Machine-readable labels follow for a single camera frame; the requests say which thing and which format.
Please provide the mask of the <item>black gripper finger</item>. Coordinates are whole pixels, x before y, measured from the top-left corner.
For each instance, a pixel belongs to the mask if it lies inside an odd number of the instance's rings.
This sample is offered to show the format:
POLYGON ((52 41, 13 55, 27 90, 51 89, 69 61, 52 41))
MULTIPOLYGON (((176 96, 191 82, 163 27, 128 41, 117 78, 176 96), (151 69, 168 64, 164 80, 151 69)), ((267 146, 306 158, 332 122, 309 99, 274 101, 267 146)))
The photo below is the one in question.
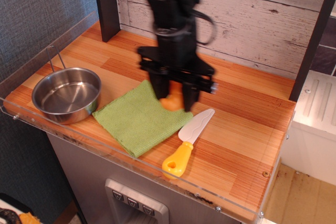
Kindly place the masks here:
POLYGON ((150 73, 150 82, 158 100, 168 96, 170 81, 166 76, 150 73))
POLYGON ((183 82, 182 84, 182 94, 185 112, 189 112, 195 102, 199 98, 199 88, 197 85, 189 82, 183 82))

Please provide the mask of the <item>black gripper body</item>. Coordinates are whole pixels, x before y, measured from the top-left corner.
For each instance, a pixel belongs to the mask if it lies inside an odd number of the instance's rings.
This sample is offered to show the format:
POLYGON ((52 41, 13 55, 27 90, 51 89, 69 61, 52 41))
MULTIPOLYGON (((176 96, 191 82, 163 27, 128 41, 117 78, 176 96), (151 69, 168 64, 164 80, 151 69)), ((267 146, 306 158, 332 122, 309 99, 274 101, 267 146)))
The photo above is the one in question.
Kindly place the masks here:
POLYGON ((215 93, 218 84, 212 80, 213 67, 200 59, 196 53, 194 31, 176 34, 157 34, 158 45, 138 48, 141 69, 166 76, 169 81, 189 82, 200 91, 215 93))

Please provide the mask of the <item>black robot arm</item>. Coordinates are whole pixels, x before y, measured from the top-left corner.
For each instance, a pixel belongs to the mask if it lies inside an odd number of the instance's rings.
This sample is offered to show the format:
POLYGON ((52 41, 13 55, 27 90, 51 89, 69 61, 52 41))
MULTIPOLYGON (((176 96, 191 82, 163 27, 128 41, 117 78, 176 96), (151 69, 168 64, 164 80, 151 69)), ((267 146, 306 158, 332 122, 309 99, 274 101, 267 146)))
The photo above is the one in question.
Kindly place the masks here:
POLYGON ((213 93, 213 67, 197 55, 196 19, 212 19, 194 9, 199 0, 148 0, 152 9, 156 47, 139 47, 140 67, 161 105, 189 112, 201 91, 213 93))

